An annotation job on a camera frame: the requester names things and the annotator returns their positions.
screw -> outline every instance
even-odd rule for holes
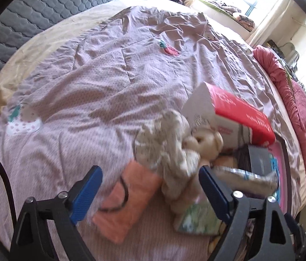
[[[31,203],[31,202],[33,202],[34,200],[35,200],[35,198],[32,197],[32,196],[30,196],[30,197],[26,198],[25,203]]]
[[[242,198],[243,197],[243,193],[241,191],[234,191],[233,192],[233,195],[236,197],[236,198]]]
[[[271,202],[271,203],[274,203],[276,201],[276,199],[273,196],[269,196],[268,201]]]
[[[62,192],[60,192],[60,193],[58,194],[58,197],[59,197],[60,199],[64,199],[64,198],[66,198],[67,196],[68,196],[67,191],[62,191]]]

pink comforter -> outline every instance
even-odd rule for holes
[[[257,46],[253,55],[266,70],[282,97],[300,143],[306,171],[306,94],[299,84],[293,80],[293,92],[291,91],[286,78],[286,71],[268,48]]]

box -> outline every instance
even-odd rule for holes
[[[191,132],[200,126],[219,131],[223,152],[245,144],[267,147],[275,142],[275,134],[266,115],[233,94],[201,83],[182,107]]]
[[[288,152],[285,140],[275,133],[276,142],[268,147],[272,157],[276,159],[279,170],[279,205],[282,212],[291,213],[292,209],[292,181]]]
[[[267,176],[272,170],[269,150],[265,147],[246,144],[235,152],[238,168],[256,175]]]

yellow sheet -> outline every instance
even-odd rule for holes
[[[7,101],[16,91],[20,83],[29,76],[41,61],[48,57],[52,52],[56,51],[62,44],[95,27],[102,21],[109,19],[121,10],[136,5],[157,7],[158,9],[168,10],[171,12],[194,12],[191,8],[179,5],[169,0],[115,0],[93,7],[85,12],[63,20],[30,39],[16,51],[3,67],[0,72],[0,113],[1,109],[6,105]],[[213,20],[209,20],[209,22],[217,31],[225,34],[228,38],[236,40],[239,43],[244,43],[243,39],[229,28],[223,27]],[[268,82],[272,88],[275,99],[279,104],[279,108],[283,112],[283,117],[291,130],[292,140],[299,145],[281,97],[269,78]],[[302,199],[302,205],[305,205],[306,175],[301,152],[299,176],[301,181],[300,196]]]

strawberry embroidery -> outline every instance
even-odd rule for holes
[[[175,48],[171,47],[168,43],[166,43],[162,40],[159,41],[159,46],[161,48],[163,48],[164,51],[166,53],[168,53],[169,55],[172,55],[172,56],[178,56],[179,55],[178,51]]]

